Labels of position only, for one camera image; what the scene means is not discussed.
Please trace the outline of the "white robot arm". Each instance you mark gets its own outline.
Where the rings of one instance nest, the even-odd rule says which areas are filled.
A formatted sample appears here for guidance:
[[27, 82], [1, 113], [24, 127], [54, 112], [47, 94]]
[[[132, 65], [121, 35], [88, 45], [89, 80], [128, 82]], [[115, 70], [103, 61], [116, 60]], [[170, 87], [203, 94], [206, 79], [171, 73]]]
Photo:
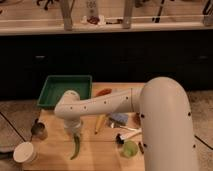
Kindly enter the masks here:
[[174, 79], [156, 77], [142, 87], [87, 100], [68, 90], [54, 109], [64, 120], [129, 112], [140, 115], [145, 171], [199, 171], [189, 99]]

